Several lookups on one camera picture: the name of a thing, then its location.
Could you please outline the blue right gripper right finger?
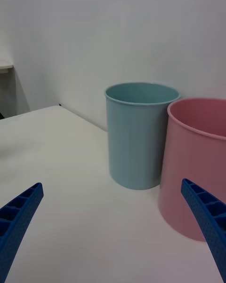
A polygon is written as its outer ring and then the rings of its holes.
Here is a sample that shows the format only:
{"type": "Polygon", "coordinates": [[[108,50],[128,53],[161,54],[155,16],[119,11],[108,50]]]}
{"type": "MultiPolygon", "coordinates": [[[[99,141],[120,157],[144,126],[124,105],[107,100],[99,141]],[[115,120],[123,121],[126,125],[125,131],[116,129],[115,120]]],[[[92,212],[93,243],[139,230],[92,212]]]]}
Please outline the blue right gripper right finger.
{"type": "Polygon", "coordinates": [[[188,179],[182,180],[181,194],[202,231],[223,282],[226,282],[226,205],[188,179]]]}

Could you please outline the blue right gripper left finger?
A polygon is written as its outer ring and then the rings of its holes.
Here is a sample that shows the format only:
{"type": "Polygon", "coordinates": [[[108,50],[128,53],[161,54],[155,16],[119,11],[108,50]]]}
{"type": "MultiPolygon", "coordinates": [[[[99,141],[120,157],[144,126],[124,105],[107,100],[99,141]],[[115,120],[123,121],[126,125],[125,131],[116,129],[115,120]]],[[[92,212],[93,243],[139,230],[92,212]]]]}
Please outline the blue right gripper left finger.
{"type": "Polygon", "coordinates": [[[5,282],[21,241],[44,196],[40,182],[0,209],[0,282],[5,282]]]}

